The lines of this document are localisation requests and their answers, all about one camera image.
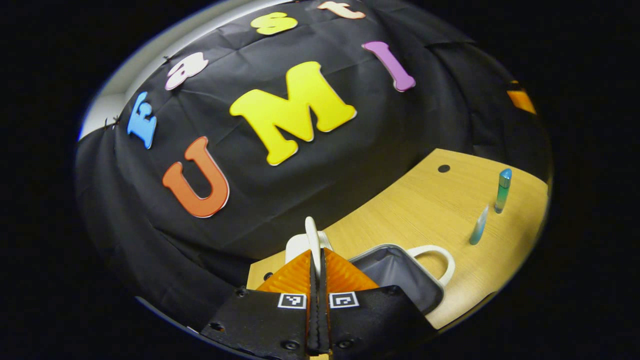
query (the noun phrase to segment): black cloth backdrop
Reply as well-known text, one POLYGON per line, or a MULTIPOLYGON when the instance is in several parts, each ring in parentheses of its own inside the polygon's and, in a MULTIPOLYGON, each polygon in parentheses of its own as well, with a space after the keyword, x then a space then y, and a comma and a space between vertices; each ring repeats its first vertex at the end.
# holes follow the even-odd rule
POLYGON ((312 216, 328 227, 367 202, 434 148, 500 161, 550 180, 548 140, 535 115, 516 108, 513 79, 491 56, 450 25, 396 0, 349 1, 366 18, 350 20, 321 1, 265 8, 204 35, 159 67, 134 93, 115 127, 77 146, 76 196, 87 230, 107 266, 132 291, 176 321, 201 329, 246 282, 250 263, 284 249, 312 216), (290 30, 258 34, 249 23, 271 12, 298 20, 290 30), (417 85, 396 91, 383 64, 361 45, 384 41, 417 85), (203 52, 206 68, 172 91, 167 72, 203 52), (273 167, 255 131, 229 114, 244 93, 261 89, 287 98, 285 73, 317 61, 340 98, 358 114, 273 167), (140 92, 157 117, 153 146, 127 134, 140 92), (162 184, 182 162, 201 196, 211 189, 185 161, 193 140, 208 151, 229 183, 226 206, 210 218, 185 211, 162 184))

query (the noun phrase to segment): white wall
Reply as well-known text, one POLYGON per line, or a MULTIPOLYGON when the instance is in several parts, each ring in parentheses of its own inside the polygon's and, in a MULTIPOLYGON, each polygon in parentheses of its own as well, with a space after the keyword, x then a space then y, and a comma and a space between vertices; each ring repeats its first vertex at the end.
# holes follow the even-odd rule
POLYGON ((120 114, 142 82, 162 65, 163 56, 173 55, 194 40, 239 17, 289 1, 228 0, 210 6, 159 34, 126 59, 108 80, 90 105, 78 140, 104 126, 104 119, 107 119, 107 124, 113 123, 113 117, 120 114))

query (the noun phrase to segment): wooden table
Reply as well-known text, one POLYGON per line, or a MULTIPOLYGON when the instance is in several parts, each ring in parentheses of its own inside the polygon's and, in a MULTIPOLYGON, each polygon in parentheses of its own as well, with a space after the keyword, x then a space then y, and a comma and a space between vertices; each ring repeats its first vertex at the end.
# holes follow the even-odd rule
MULTIPOLYGON (((426 244, 447 249, 456 261, 456 271, 440 306, 426 315, 433 327, 442 329, 510 280, 543 227, 547 184, 514 167, 510 167, 513 177, 504 211, 494 212, 498 176, 508 167, 436 149, 369 202, 318 230, 324 230, 334 251, 346 259, 382 243, 404 249, 426 244), (451 169, 439 172, 440 165, 451 169), (484 234, 477 245, 471 245, 468 239, 487 204, 484 234)), ((304 233, 303 224, 300 230, 304 233)), ((257 288, 264 274, 276 272, 284 259, 281 251, 252 264, 247 288, 257 288)), ((444 274, 446 262, 441 255, 423 254, 418 261, 436 278, 444 274)))

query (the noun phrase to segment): yellow letter m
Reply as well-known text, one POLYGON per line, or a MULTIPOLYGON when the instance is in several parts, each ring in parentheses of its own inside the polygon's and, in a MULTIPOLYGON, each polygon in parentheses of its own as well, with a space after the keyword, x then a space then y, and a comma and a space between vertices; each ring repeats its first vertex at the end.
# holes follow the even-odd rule
POLYGON ((278 165, 298 151, 298 144, 285 140, 276 128, 309 142, 314 139, 311 108, 317 117, 317 129, 329 132, 356 116, 353 106, 345 104, 320 73, 315 61, 289 69, 285 76, 289 99, 262 90, 240 96, 229 108, 231 115, 242 115, 267 148, 267 162, 278 165))

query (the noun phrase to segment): orange letter u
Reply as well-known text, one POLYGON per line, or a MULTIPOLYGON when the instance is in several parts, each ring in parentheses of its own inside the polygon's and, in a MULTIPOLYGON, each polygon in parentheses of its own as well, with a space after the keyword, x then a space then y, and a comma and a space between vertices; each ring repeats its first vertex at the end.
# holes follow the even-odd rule
POLYGON ((197 138, 184 152, 184 158, 193 160, 211 185, 211 194, 199 197, 182 175, 182 163, 174 163, 167 169, 162 184, 169 188, 184 209, 198 218, 208 218, 225 206, 229 198, 229 184, 216 162, 207 151, 206 136, 197 138))

